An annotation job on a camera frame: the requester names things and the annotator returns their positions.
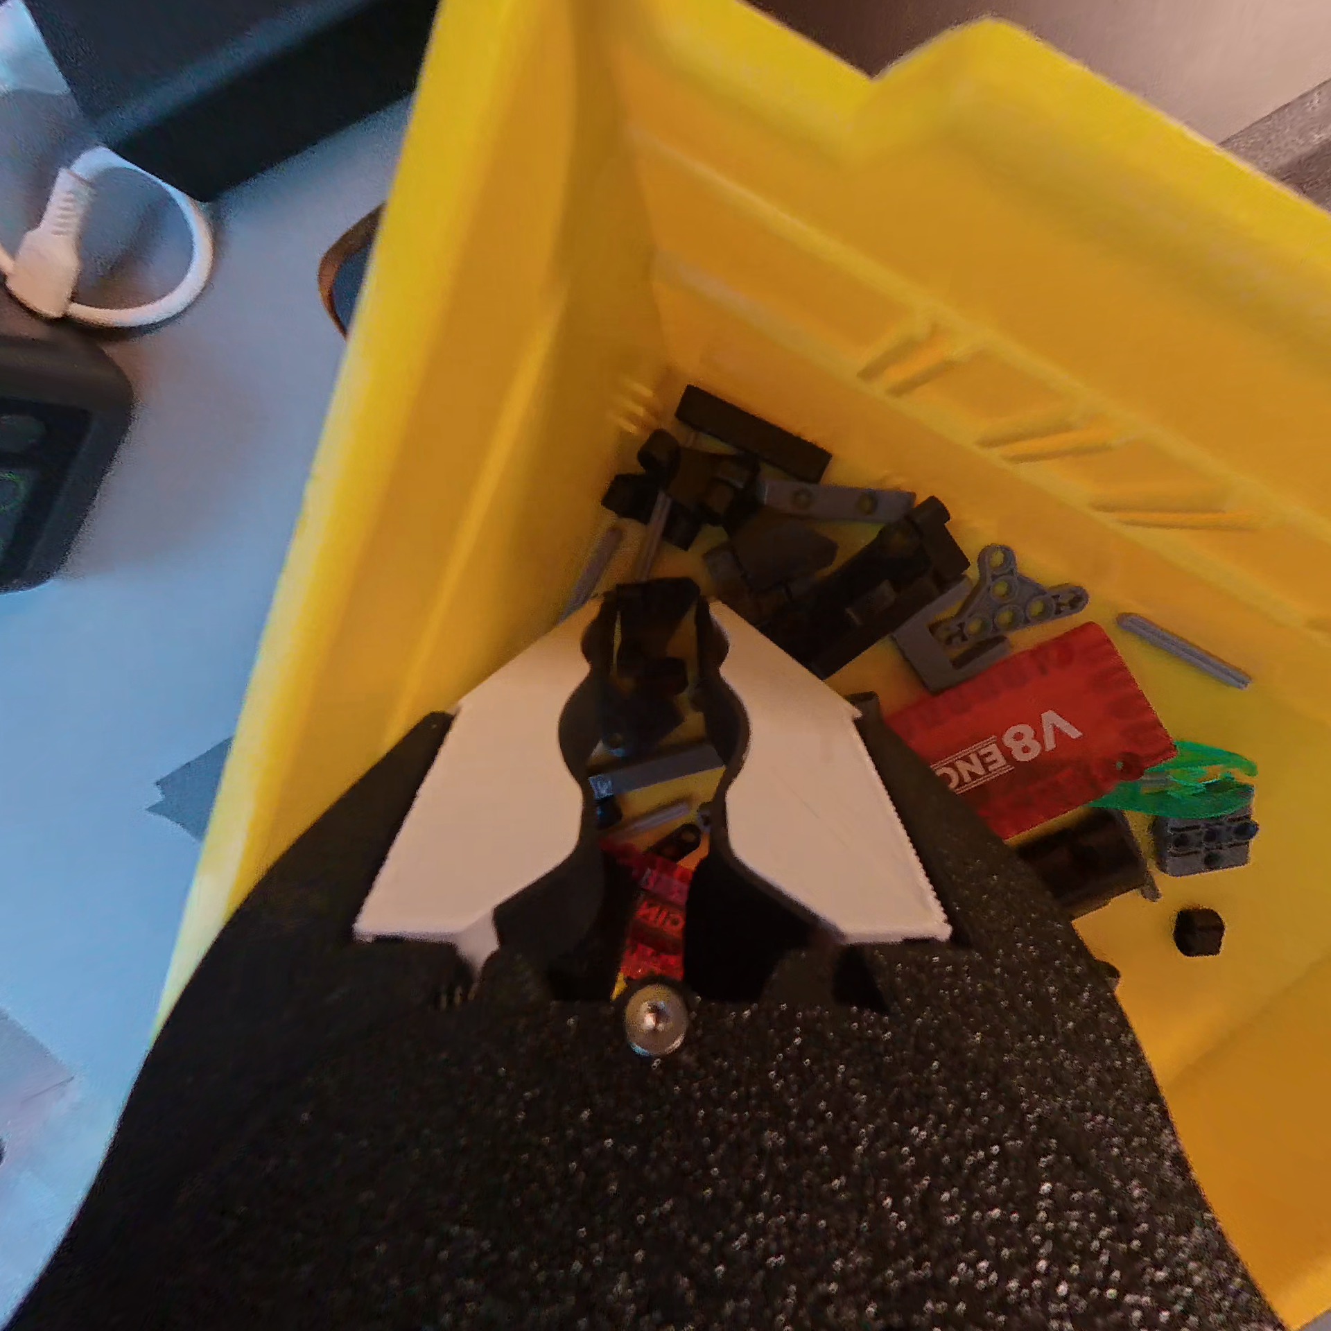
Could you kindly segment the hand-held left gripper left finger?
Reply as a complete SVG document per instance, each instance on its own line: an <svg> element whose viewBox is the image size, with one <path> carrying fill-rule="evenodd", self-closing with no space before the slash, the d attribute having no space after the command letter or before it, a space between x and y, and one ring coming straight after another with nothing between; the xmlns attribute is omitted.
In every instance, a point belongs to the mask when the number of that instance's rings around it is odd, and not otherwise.
<svg viewBox="0 0 1331 1331"><path fill-rule="evenodd" d="M588 767L614 607L585 604L457 705L355 921L362 941L507 946L549 968L591 933L606 868Z"/></svg>

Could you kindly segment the yellow plastic bin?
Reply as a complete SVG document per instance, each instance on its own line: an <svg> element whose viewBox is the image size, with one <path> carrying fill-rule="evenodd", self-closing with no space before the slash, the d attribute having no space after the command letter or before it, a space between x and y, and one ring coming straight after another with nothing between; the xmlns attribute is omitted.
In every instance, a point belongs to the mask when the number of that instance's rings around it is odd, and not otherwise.
<svg viewBox="0 0 1331 1331"><path fill-rule="evenodd" d="M447 3L183 917L555 621L701 385L1114 640L1258 765L1241 870L1092 916L1211 1206L1328 1310L1328 211L1002 22L877 79L742 3Z"/></svg>

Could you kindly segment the black studded block piece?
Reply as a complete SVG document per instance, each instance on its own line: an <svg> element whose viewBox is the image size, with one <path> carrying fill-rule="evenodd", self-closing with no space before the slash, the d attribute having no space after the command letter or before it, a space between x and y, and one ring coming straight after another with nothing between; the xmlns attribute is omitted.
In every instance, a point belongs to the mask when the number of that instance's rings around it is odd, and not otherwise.
<svg viewBox="0 0 1331 1331"><path fill-rule="evenodd" d="M675 632L701 589L691 577L656 577L610 588L583 639L601 740L617 759L653 753L685 721L677 699L688 662Z"/></svg>

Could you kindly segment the pile of black red parts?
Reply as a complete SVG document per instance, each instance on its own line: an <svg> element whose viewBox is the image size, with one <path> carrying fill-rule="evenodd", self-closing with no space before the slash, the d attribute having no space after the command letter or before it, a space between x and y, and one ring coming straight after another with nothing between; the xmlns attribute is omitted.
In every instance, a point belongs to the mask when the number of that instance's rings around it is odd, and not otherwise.
<svg viewBox="0 0 1331 1331"><path fill-rule="evenodd" d="M601 498L642 528L639 577L659 545L685 555L713 532L702 559L715 604L826 683L884 645L926 699L1090 624L1089 588L1035 575L1011 543L968 555L938 496L827 485L826 450L694 385L675 420L710 447L656 428ZM1021 854L1076 917L1155 897L1159 875L1249 865L1254 800L1206 821L1087 805L1014 838L1029 838Z"/></svg>

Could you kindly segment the black electronic device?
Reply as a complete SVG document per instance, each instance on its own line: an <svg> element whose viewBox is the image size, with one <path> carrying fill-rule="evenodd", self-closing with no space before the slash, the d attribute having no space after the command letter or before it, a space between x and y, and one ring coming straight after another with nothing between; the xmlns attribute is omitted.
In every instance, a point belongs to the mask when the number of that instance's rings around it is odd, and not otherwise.
<svg viewBox="0 0 1331 1331"><path fill-rule="evenodd" d="M59 572L129 431L121 366L75 326L2 292L2 591Z"/></svg>

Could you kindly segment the green plastic part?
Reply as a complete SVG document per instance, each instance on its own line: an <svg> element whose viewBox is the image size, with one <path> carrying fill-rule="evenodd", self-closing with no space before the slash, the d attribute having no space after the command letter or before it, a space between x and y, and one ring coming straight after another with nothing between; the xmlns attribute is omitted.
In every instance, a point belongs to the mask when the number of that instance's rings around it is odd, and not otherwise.
<svg viewBox="0 0 1331 1331"><path fill-rule="evenodd" d="M1178 740L1171 759L1119 783L1090 807L1178 821L1227 818L1252 802L1257 775L1258 765L1241 754Z"/></svg>

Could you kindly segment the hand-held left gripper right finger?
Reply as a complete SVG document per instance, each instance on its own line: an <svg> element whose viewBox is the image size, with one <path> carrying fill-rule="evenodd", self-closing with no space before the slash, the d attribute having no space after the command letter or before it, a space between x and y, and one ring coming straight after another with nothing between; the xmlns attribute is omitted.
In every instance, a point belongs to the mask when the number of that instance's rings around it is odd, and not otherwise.
<svg viewBox="0 0 1331 1331"><path fill-rule="evenodd" d="M724 604L696 607L694 635L724 862L842 943L949 941L859 708Z"/></svg>

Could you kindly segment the dark flat object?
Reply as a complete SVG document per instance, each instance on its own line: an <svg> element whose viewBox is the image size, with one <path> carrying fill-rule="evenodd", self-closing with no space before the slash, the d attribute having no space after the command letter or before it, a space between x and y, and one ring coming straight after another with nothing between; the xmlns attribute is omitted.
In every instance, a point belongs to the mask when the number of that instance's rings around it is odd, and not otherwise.
<svg viewBox="0 0 1331 1331"><path fill-rule="evenodd" d="M208 203L408 98L439 2L26 8L92 141Z"/></svg>

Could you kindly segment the grey desk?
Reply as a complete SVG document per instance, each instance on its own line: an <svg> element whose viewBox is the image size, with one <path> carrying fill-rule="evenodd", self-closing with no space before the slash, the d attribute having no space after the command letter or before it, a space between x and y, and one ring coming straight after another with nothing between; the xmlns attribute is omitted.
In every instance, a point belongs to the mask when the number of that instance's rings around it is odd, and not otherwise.
<svg viewBox="0 0 1331 1331"><path fill-rule="evenodd" d="M3 594L3 1321L154 1032L202 845L151 805L236 732L344 353L319 263L387 198L409 108L211 208L208 290L108 344L138 410L72 556Z"/></svg>

